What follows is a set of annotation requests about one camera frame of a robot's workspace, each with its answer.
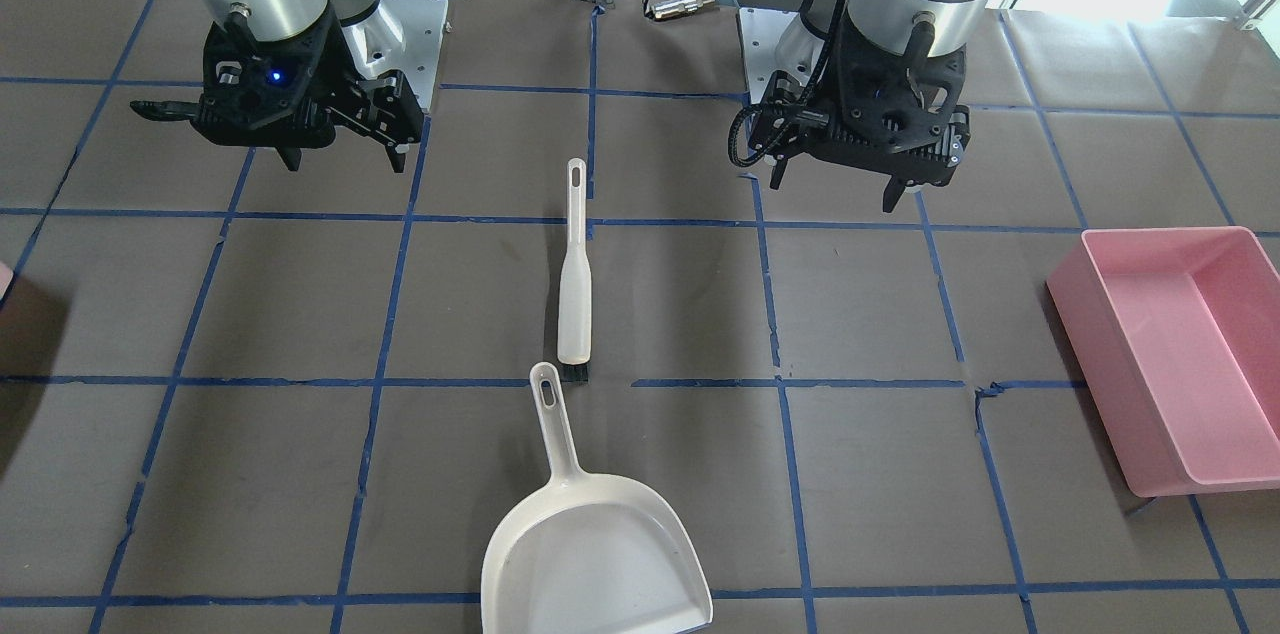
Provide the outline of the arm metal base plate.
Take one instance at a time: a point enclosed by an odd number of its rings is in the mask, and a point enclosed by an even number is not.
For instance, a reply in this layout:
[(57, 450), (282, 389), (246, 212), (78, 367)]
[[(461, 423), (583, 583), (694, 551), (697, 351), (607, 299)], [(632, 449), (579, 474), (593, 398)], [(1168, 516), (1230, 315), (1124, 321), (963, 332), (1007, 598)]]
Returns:
[(732, 132), (751, 119), (790, 118), (796, 109), (797, 124), (813, 131), (891, 132), (927, 108), (904, 60), (860, 33), (845, 3), (835, 15), (746, 8), (741, 29), (750, 99)]
[(361, 76), (404, 74), (425, 113), (431, 113), (442, 44), (448, 31), (447, 0), (381, 0), (343, 36)]

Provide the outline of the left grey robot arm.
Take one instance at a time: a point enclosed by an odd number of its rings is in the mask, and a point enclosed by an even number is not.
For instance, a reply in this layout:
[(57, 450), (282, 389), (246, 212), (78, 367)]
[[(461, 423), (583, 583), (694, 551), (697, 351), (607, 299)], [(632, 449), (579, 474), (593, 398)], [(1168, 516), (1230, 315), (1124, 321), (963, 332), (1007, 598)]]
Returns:
[(771, 160), (771, 188), (800, 156), (886, 177), (882, 210), (946, 187), (972, 138), (959, 99), (966, 44), (989, 0), (716, 0), (790, 12), (815, 41), (808, 64), (780, 64), (730, 124), (740, 168)]

